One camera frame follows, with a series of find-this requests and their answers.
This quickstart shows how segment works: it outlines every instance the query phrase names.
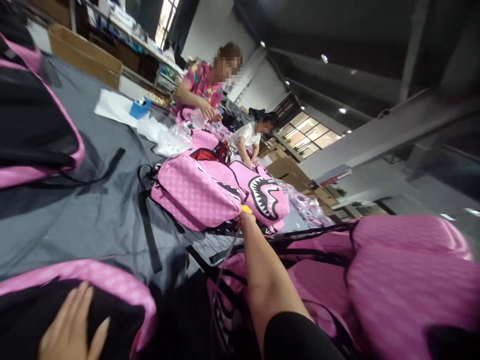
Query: wall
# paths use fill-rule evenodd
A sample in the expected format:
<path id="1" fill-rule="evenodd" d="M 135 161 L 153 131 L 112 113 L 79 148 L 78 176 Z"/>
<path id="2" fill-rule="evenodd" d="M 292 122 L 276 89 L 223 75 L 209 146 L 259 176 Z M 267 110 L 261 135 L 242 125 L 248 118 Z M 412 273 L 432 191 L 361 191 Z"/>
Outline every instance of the wall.
<path id="1" fill-rule="evenodd" d="M 272 65 L 264 59 L 253 76 L 250 86 L 243 93 L 239 105 L 247 109 L 265 109 L 269 112 L 275 109 L 288 94 Z"/>
<path id="2" fill-rule="evenodd" d="M 265 48 L 259 45 L 251 55 L 250 59 L 243 64 L 243 67 L 235 76 L 235 86 L 228 93 L 228 98 L 231 101 L 234 102 L 245 89 L 245 87 L 249 85 L 249 82 L 254 78 L 266 56 L 267 51 Z"/>
<path id="3" fill-rule="evenodd" d="M 233 11 L 233 0 L 200 0 L 190 27 L 182 57 L 199 57 L 212 62 L 220 47 L 228 42 L 237 44 L 245 64 L 257 44 L 247 33 Z"/>

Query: gray cloth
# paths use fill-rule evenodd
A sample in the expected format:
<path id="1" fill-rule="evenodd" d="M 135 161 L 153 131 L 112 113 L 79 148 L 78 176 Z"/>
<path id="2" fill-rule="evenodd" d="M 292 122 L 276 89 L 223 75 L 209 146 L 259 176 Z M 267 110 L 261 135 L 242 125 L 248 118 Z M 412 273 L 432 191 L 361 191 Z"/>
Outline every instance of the gray cloth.
<path id="1" fill-rule="evenodd" d="M 71 175 L 83 181 L 97 179 L 118 148 L 126 152 L 110 178 L 91 185 L 75 189 L 34 189 L 24 185 L 0 190 L 0 280 L 59 262 L 91 258 L 120 265 L 139 279 L 153 280 L 166 289 L 178 282 L 179 275 L 180 281 L 185 277 L 186 246 L 193 244 L 205 259 L 229 247 L 233 239 L 230 236 L 188 230 L 181 235 L 171 219 L 148 200 L 156 248 L 163 264 L 163 270 L 154 274 L 139 210 L 142 188 L 137 169 L 164 159 L 151 151 L 155 144 L 135 130 L 94 114 L 100 90 L 108 86 L 56 57 L 46 57 L 44 65 L 42 77 L 66 108 L 85 143 L 85 159 Z M 167 116 L 154 115 L 162 123 L 172 124 Z M 70 184 L 63 178 L 49 182 Z M 306 229 L 300 216 L 292 212 L 285 229 Z M 196 269 L 196 262 L 191 260 L 188 273 Z"/>

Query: backpack strap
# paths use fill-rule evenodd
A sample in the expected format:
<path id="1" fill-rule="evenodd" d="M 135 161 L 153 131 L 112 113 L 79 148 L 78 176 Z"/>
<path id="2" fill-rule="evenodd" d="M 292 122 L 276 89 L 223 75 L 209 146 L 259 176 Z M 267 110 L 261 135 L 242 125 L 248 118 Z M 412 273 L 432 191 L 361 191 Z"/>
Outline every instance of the backpack strap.
<path id="1" fill-rule="evenodd" d="M 58 173 L 63 178 L 70 180 L 75 184 L 54 184 L 54 183 L 47 183 L 47 182 L 32 182 L 27 184 L 26 186 L 33 189 L 74 189 L 74 188 L 79 188 L 85 185 L 95 184 L 102 180 L 108 179 L 110 176 L 112 176 L 112 174 L 114 173 L 115 169 L 117 168 L 120 162 L 120 159 L 124 156 L 124 154 L 125 154 L 125 149 L 119 148 L 116 151 L 115 155 L 110 160 L 110 163 L 108 164 L 108 168 L 106 169 L 105 173 L 101 177 L 95 180 L 90 180 L 90 181 L 78 180 L 68 175 L 65 171 L 59 170 Z"/>

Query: human hand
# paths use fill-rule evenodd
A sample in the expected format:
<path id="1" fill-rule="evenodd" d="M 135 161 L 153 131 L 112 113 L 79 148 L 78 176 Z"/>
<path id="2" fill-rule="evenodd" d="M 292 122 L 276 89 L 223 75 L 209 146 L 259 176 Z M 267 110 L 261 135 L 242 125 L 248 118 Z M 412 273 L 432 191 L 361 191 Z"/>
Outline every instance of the human hand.
<path id="1" fill-rule="evenodd" d="M 247 157 L 245 160 L 243 160 L 243 165 L 245 165 L 247 168 L 251 169 L 252 168 L 252 161 Z"/>
<path id="2" fill-rule="evenodd" d="M 198 108 L 205 120 L 211 121 L 214 118 L 214 108 L 203 97 L 198 97 Z"/>
<path id="3" fill-rule="evenodd" d="M 247 226 L 248 224 L 256 224 L 256 223 L 257 223 L 257 219 L 250 212 L 242 211 L 238 216 L 238 226 L 240 227 L 242 232 L 245 230 L 245 226 Z"/>
<path id="4" fill-rule="evenodd" d="M 56 318 L 43 335 L 38 360 L 98 360 L 109 329 L 107 317 L 96 329 L 90 350 L 87 344 L 87 318 L 94 295 L 93 287 L 83 281 L 68 293 Z"/>
<path id="5" fill-rule="evenodd" d="M 219 112 L 217 112 L 217 113 L 215 113 L 215 115 L 214 115 L 213 118 L 211 119 L 211 122 L 212 122 L 212 123 L 218 123 L 218 122 L 222 121 L 223 118 L 224 118 L 224 117 L 222 116 L 222 114 L 219 113 Z"/>

